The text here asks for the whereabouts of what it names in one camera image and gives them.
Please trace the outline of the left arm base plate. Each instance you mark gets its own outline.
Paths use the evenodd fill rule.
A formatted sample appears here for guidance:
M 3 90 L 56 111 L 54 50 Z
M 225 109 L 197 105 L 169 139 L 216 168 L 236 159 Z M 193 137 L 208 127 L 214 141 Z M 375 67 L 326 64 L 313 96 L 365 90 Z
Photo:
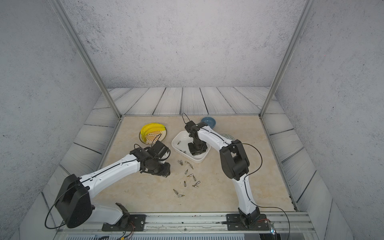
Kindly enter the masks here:
M 143 232 L 146 217 L 143 214 L 123 215 L 114 225 L 104 223 L 102 232 Z

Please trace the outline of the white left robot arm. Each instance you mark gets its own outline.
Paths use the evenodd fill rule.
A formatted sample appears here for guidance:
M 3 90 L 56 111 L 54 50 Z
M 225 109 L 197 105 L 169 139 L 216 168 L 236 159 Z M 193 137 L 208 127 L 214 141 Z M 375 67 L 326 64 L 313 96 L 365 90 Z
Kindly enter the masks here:
M 119 203 L 103 205 L 93 202 L 100 192 L 128 175 L 141 171 L 144 163 L 154 163 L 159 170 L 149 170 L 150 174 L 168 177 L 171 165 L 165 161 L 153 159 L 139 161 L 134 155 L 126 155 L 121 160 L 93 173 L 77 177 L 72 174 L 66 177 L 59 190 L 54 207 L 69 229 L 77 228 L 84 223 L 104 223 L 125 228 L 129 218 L 128 210 Z

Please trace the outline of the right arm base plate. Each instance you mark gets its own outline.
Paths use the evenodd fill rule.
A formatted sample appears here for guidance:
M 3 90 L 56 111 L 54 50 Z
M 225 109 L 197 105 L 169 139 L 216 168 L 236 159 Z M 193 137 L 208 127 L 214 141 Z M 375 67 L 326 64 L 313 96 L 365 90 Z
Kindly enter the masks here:
M 223 222 L 229 231 L 270 231 L 271 227 L 265 214 L 252 218 L 240 214 L 227 214 Z

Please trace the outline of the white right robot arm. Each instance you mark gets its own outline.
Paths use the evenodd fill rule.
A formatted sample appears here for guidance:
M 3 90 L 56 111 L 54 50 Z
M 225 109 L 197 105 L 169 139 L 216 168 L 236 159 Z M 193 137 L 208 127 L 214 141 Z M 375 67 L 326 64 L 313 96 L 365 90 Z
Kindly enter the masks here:
M 220 154 L 222 170 L 233 181 L 239 200 L 239 212 L 247 218 L 256 218 L 260 210 L 253 199 L 248 180 L 250 161 L 239 140 L 229 140 L 213 131 L 207 124 L 193 121 L 185 125 L 189 137 L 193 139 L 188 144 L 193 156 L 203 154 L 208 147 L 214 148 Z

